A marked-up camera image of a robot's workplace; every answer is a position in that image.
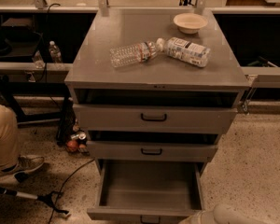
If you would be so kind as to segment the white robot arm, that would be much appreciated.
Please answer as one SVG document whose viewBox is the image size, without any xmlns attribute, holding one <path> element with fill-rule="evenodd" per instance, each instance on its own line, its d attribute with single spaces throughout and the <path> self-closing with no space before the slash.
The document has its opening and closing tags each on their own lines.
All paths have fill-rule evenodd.
<svg viewBox="0 0 280 224">
<path fill-rule="evenodd" d="M 181 220 L 178 224 L 267 224 L 264 221 L 246 217 L 234 207 L 217 204 L 212 211 L 200 211 Z"/>
</svg>

